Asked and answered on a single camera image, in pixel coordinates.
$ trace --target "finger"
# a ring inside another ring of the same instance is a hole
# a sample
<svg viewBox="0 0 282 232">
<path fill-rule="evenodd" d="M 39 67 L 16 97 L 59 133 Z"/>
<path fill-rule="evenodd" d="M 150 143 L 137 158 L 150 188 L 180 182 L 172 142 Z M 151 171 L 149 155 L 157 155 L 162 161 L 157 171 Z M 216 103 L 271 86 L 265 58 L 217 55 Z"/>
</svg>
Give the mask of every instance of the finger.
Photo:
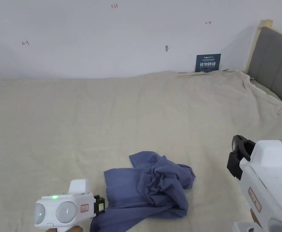
<svg viewBox="0 0 282 232">
<path fill-rule="evenodd" d="M 71 229 L 69 229 L 67 232 L 83 232 L 83 228 L 76 225 L 72 227 Z"/>
</svg>

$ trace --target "hand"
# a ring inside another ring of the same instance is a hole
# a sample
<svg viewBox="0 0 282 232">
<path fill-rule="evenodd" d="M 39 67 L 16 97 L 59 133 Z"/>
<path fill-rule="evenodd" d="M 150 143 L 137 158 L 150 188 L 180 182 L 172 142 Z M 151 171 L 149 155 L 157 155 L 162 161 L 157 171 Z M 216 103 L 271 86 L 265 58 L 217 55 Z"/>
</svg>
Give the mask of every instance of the hand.
<svg viewBox="0 0 282 232">
<path fill-rule="evenodd" d="M 56 228 L 48 229 L 46 232 L 57 232 L 57 229 Z M 83 229 L 78 225 L 76 225 L 66 232 L 83 232 Z"/>
</svg>

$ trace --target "upholstered headboard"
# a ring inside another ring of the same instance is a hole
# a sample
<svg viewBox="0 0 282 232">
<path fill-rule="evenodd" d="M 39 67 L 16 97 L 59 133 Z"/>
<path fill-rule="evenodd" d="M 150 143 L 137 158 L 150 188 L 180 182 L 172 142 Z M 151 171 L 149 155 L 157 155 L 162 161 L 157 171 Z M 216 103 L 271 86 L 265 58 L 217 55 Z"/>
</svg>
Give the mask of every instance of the upholstered headboard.
<svg viewBox="0 0 282 232">
<path fill-rule="evenodd" d="M 282 100 L 282 34 L 262 27 L 256 42 L 248 75 Z"/>
</svg>

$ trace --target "blue cloth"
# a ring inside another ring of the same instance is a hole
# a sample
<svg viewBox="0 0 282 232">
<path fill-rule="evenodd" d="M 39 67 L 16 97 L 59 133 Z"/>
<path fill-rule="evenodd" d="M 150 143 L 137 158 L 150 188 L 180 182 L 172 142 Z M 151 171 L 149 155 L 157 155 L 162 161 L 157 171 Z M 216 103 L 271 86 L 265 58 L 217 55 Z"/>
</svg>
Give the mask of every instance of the blue cloth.
<svg viewBox="0 0 282 232">
<path fill-rule="evenodd" d="M 93 218 L 91 232 L 124 232 L 145 218 L 187 215 L 189 203 L 183 189 L 193 185 L 191 167 L 155 152 L 143 151 L 129 158 L 133 168 L 104 172 L 109 206 Z"/>
</svg>

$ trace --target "sticker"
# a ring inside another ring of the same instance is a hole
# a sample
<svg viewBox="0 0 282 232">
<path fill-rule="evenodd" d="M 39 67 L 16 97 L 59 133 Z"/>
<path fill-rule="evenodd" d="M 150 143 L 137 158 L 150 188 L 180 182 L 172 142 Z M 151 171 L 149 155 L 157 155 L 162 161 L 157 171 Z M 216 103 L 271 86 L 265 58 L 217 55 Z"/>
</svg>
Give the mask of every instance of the sticker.
<svg viewBox="0 0 282 232">
<path fill-rule="evenodd" d="M 104 204 L 101 203 L 101 204 L 99 204 L 99 211 L 103 211 L 103 210 L 104 210 Z"/>
<path fill-rule="evenodd" d="M 88 211 L 88 208 L 89 208 L 88 204 L 86 204 L 86 205 L 81 205 L 81 212 L 87 212 L 87 211 Z"/>
<path fill-rule="evenodd" d="M 254 205 L 256 206 L 257 208 L 257 211 L 260 212 L 261 211 L 261 204 L 259 203 L 255 193 L 253 192 L 252 188 L 248 188 L 248 194 L 250 195 Z"/>
</svg>

